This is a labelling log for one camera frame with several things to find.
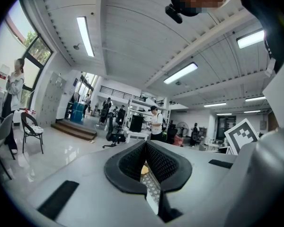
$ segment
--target tree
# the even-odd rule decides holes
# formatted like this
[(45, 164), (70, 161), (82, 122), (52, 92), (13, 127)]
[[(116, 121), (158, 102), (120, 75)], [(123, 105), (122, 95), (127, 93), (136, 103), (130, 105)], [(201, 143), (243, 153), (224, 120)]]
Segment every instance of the tree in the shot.
[[(27, 37), (24, 40), (23, 44), (25, 47), (28, 47), (31, 42), (36, 38), (37, 33), (29, 31)], [(33, 46), (28, 51), (37, 61), (44, 65), (46, 59), (49, 57), (51, 52), (48, 50), (46, 45), (43, 43), (41, 38), (38, 38)]]

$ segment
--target gray chair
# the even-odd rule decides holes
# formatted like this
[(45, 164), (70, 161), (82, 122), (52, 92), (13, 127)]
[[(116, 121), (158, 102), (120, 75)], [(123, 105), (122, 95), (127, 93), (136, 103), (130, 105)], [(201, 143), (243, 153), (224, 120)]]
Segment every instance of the gray chair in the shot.
[[(11, 113), (9, 116), (7, 116), (3, 120), (2, 124), (0, 125), (0, 147), (4, 144), (5, 138), (8, 137), (8, 135), (10, 133), (10, 128), (11, 128), (12, 121), (13, 121), (13, 114)], [(7, 170), (5, 169), (4, 164), (2, 163), (1, 159), (0, 159), (0, 164), (1, 164), (4, 172), (6, 173), (6, 175), (11, 180), (11, 177), (8, 174)]]

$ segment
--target black metal chair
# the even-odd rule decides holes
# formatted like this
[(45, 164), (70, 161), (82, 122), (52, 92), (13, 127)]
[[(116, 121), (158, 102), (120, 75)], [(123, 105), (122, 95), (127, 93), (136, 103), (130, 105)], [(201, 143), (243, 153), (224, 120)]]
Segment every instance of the black metal chair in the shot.
[[(13, 116), (14, 115), (11, 113), (9, 116), (7, 116), (3, 120), (2, 124), (0, 125), (0, 147), (4, 144), (5, 138), (8, 137), (8, 135), (10, 134), (10, 128), (11, 128), (11, 124), (12, 124), (12, 121), (13, 121)], [(13, 158), (15, 159), (10, 148), (9, 148), (9, 151), (10, 151), (11, 155), (13, 156)], [(1, 164), (4, 172), (6, 173), (6, 175), (9, 177), (10, 180), (12, 180), (10, 175), (8, 174), (4, 164), (1, 161), (1, 158), (0, 158), (0, 164)]]
[(117, 143), (119, 144), (120, 142), (126, 141), (124, 134), (119, 133), (122, 130), (122, 128), (118, 127), (118, 126), (116, 126), (116, 127), (113, 126), (114, 114), (109, 113), (107, 117), (109, 118), (109, 126), (108, 126), (108, 133), (106, 135), (106, 139), (108, 141), (112, 141), (113, 143), (111, 145), (104, 145), (104, 146), (102, 146), (102, 148), (104, 148), (104, 147), (115, 147), (117, 145)]
[(42, 145), (43, 145), (43, 138), (42, 138), (42, 133), (36, 133), (32, 127), (30, 127), (28, 124), (27, 124), (27, 118), (30, 119), (35, 126), (38, 126), (38, 123), (36, 121), (36, 119), (29, 115), (28, 113), (21, 113), (21, 121), (22, 121), (22, 126), (23, 126), (23, 132), (24, 132), (24, 135), (23, 135), (23, 146), (22, 146), (22, 153), (24, 153), (24, 142), (26, 143), (27, 142), (27, 137), (28, 136), (33, 136), (37, 139), (40, 140), (40, 146), (41, 146), (41, 150), (42, 150), (42, 154), (43, 154), (43, 149), (42, 149)]

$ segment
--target ceiling light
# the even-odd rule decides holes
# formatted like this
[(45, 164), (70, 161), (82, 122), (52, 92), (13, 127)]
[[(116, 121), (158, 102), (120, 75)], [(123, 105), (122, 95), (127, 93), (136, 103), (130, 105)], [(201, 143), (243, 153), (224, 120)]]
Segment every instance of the ceiling light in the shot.
[(87, 55), (94, 57), (95, 55), (94, 55), (93, 49), (91, 47), (86, 17), (78, 17), (77, 22), (78, 22), (80, 34), (81, 34)]
[(254, 111), (245, 111), (244, 113), (245, 114), (249, 114), (249, 113), (258, 113), (260, 112), (261, 110), (254, 110)]
[(240, 49), (243, 49), (252, 44), (259, 43), (264, 40), (264, 30), (252, 32), (251, 34), (237, 38), (237, 43)]
[(266, 97), (260, 96), (260, 97), (254, 97), (254, 98), (245, 99), (245, 102), (257, 101), (257, 100), (264, 100), (264, 99), (266, 99)]
[(178, 72), (176, 72), (175, 74), (173, 74), (172, 76), (166, 78), (164, 80), (164, 83), (169, 84), (185, 75), (187, 75), (188, 73), (194, 71), (198, 69), (198, 66), (194, 63), (189, 64), (188, 66), (185, 66), (183, 69), (179, 70)]
[(207, 108), (207, 107), (215, 107), (215, 106), (222, 106), (222, 105), (226, 105), (226, 103), (221, 103), (221, 104), (209, 104), (209, 105), (204, 105), (204, 107)]
[(217, 115), (232, 115), (232, 113), (217, 113)]

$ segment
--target staircase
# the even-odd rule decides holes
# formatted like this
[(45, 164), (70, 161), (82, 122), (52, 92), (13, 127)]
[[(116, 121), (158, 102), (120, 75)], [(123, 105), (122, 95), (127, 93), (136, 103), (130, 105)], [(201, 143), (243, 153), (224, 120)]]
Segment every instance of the staircase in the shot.
[(93, 140), (97, 136), (96, 131), (89, 130), (77, 123), (72, 123), (64, 119), (53, 123), (51, 126), (56, 130), (83, 140)]

